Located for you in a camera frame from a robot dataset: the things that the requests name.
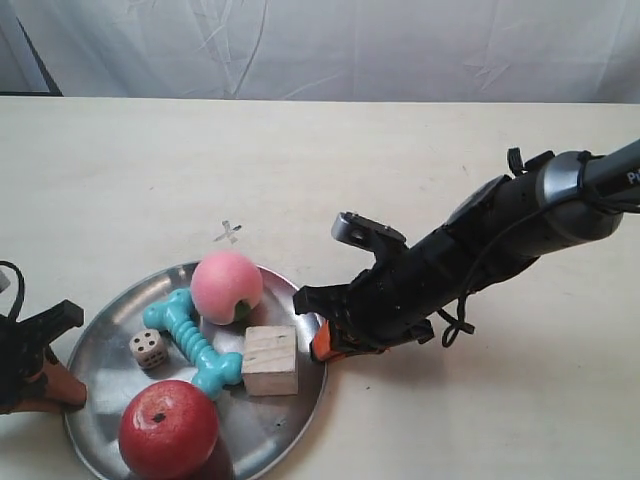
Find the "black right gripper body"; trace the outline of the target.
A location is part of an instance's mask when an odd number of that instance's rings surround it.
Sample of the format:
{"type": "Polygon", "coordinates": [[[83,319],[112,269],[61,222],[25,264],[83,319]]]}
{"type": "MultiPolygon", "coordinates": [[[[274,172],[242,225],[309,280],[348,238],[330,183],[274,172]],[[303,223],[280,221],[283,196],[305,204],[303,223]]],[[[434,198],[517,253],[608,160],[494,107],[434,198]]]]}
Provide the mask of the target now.
{"type": "Polygon", "coordinates": [[[384,348],[433,338],[433,313],[448,323],[445,347],[472,334],[466,300],[497,281],[502,263],[490,254],[496,237],[491,230],[436,229],[399,254],[375,257],[349,285],[350,324],[384,348]]]}

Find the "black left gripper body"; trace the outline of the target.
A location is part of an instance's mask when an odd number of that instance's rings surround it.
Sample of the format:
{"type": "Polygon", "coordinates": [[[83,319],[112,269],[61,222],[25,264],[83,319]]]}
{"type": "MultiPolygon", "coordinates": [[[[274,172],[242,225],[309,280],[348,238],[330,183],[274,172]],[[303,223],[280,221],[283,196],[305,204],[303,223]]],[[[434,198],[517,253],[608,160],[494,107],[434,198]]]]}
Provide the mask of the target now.
{"type": "Polygon", "coordinates": [[[42,380],[42,319],[1,320],[1,413],[49,412],[42,380]]]}

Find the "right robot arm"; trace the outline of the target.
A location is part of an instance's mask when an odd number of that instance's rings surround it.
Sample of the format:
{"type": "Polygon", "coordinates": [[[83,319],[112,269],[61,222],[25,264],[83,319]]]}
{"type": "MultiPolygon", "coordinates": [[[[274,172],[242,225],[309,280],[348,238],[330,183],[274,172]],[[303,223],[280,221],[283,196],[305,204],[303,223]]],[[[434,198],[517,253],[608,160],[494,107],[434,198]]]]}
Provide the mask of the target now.
{"type": "Polygon", "coordinates": [[[381,354],[434,337],[440,315],[449,347],[474,327],[470,295],[507,281],[541,256],[612,235],[622,217],[639,210],[639,146],[607,155],[589,151],[524,160],[507,153],[509,173],[470,195],[414,245],[392,227],[353,212],[339,214],[335,240],[371,252],[374,265],[347,284],[305,286],[294,295],[299,314],[324,322],[310,344],[316,362],[381,354]]]}

